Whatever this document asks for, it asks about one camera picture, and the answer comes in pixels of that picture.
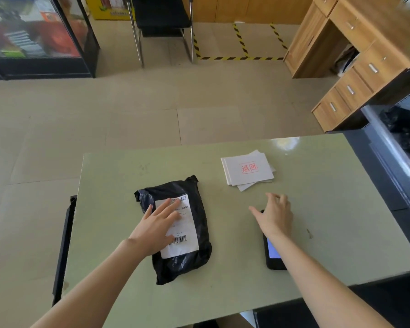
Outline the person's left hand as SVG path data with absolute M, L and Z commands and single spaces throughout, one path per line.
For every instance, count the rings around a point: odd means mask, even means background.
M 165 236 L 173 236 L 168 232 L 177 221 L 160 218 L 160 206 L 153 209 L 152 215 L 145 220 L 142 218 L 128 238 L 133 256 L 141 261 L 164 249 L 167 245 L 163 245 L 163 239 Z

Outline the person's right hand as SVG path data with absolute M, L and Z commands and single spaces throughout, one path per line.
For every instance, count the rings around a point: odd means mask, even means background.
M 272 242 L 278 243 L 290 238 L 293 222 L 291 203 L 285 194 L 266 193 L 267 204 L 263 210 L 264 222 L 259 225 L 264 235 Z

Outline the black labelled mailer parcel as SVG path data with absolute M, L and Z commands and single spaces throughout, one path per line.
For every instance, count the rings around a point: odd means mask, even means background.
M 154 212 L 167 198 L 170 198 L 171 202 L 180 202 L 176 211 L 181 218 L 175 221 L 167 232 L 168 236 L 174 236 L 174 240 L 152 255 L 158 286 L 170 283 L 178 276 L 207 264 L 212 254 L 212 244 L 195 175 L 185 180 L 139 189 L 134 195 L 143 212 L 150 205 Z

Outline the person's left forearm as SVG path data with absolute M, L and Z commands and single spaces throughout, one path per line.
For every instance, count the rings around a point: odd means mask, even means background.
M 144 239 L 126 239 L 30 328 L 102 328 L 140 262 L 152 254 Z

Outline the person's right forearm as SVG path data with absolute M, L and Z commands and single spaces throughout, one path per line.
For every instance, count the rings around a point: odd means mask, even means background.
M 268 235 L 320 328 L 394 328 L 282 232 Z

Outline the stack of white stamped cards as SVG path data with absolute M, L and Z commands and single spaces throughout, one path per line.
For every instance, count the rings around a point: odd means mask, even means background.
M 223 157 L 221 163 L 227 185 L 237 187 L 240 192 L 256 183 L 274 180 L 274 167 L 268 162 L 267 156 L 258 150 L 246 155 Z

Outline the black smartphone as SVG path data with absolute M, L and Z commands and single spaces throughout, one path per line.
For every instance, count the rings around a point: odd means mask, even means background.
M 286 271 L 287 268 L 271 241 L 264 235 L 264 233 L 262 234 L 262 237 L 267 268 L 275 271 Z

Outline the black plastic bag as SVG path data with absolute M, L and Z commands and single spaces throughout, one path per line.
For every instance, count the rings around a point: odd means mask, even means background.
M 394 105 L 381 111 L 379 118 L 389 132 L 398 134 L 400 147 L 410 154 L 410 110 Z

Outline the dark bag under desk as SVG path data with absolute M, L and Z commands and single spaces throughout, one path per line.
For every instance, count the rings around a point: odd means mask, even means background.
M 334 61 L 330 71 L 338 77 L 342 77 L 348 68 L 353 65 L 359 54 L 360 52 L 353 45 L 347 46 Z

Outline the black metal-framed chair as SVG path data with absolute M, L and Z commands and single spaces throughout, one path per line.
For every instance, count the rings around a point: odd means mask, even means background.
M 187 14 L 183 0 L 123 0 L 127 6 L 139 62 L 144 67 L 142 38 L 182 38 L 195 62 L 193 0 Z

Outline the wooden desk with drawers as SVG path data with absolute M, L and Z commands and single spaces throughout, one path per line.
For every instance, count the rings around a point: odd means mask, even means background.
M 355 61 L 311 113 L 324 132 L 346 122 L 410 70 L 410 5 L 405 0 L 313 0 L 284 62 L 292 78 L 320 78 L 348 45 Z

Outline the yellow box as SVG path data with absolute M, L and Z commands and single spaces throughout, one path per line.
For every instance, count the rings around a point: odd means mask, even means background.
M 126 0 L 85 0 L 93 19 L 98 21 L 128 21 Z

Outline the glass display cabinet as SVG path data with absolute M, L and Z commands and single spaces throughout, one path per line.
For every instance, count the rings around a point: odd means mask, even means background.
M 0 80 L 95 78 L 99 51 L 82 0 L 0 0 Z

